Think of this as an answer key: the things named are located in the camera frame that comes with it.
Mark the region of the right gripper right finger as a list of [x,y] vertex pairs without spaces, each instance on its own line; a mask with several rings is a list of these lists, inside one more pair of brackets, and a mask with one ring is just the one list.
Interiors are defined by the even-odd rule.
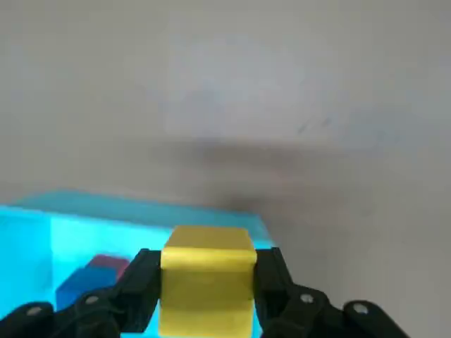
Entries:
[[278,247],[257,250],[254,305],[262,337],[408,338],[370,301],[357,299],[336,308],[323,292],[295,284]]

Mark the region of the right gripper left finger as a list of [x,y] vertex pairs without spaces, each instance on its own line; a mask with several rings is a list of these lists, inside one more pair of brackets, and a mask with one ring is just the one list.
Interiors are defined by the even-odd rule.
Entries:
[[161,252],[141,249],[111,287],[85,292],[67,308],[25,303],[1,319],[2,337],[120,337],[143,333],[161,294]]

